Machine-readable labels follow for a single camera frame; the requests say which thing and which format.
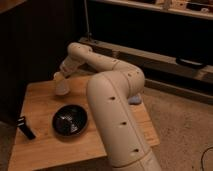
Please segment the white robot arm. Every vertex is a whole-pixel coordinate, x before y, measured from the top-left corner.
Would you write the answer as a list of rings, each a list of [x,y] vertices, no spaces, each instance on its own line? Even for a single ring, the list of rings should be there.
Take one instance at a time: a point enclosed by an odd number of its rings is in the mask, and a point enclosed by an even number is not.
[[[144,88],[142,70],[80,43],[69,44],[67,52],[60,65],[63,76],[84,63],[97,70],[87,83],[86,95],[113,171],[162,171],[128,103]]]

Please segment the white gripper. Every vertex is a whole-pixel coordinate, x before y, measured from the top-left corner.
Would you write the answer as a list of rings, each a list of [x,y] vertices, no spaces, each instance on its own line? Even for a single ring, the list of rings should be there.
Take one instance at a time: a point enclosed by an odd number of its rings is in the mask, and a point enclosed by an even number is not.
[[[78,64],[74,61],[63,61],[60,64],[60,72],[64,77],[71,76],[78,68]]]

